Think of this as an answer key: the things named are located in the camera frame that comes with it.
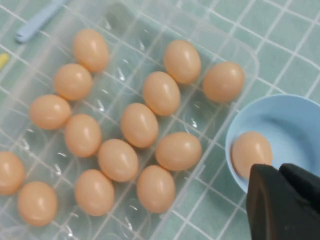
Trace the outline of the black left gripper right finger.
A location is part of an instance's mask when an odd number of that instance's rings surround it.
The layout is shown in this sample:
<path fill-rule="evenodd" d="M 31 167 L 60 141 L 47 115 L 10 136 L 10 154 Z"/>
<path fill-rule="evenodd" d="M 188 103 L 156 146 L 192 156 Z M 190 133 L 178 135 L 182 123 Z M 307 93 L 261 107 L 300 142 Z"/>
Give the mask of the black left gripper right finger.
<path fill-rule="evenodd" d="M 302 197 L 310 202 L 320 201 L 320 178 L 318 176 L 293 163 L 282 164 L 279 172 Z"/>

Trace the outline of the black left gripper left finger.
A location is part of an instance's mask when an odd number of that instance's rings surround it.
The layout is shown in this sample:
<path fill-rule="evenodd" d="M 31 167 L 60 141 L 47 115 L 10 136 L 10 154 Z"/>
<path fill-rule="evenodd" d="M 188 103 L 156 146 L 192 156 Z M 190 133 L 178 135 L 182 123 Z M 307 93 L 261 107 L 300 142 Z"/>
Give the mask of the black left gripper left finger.
<path fill-rule="evenodd" d="M 301 196 L 276 169 L 254 164 L 246 211 L 253 240 L 318 240 L 320 201 Z"/>

